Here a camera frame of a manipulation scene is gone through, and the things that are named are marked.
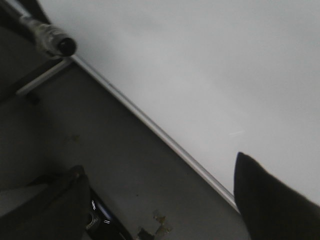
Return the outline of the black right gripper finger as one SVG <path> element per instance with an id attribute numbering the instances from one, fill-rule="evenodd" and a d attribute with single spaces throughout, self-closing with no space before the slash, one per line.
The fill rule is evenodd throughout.
<path id="1" fill-rule="evenodd" d="M 234 200 L 252 240 L 318 240 L 320 207 L 239 152 Z"/>

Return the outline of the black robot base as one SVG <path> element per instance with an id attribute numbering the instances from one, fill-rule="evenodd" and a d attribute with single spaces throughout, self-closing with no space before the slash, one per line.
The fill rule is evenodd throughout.
<path id="1" fill-rule="evenodd" d="M 81 165 L 0 192 L 2 240 L 131 240 Z"/>

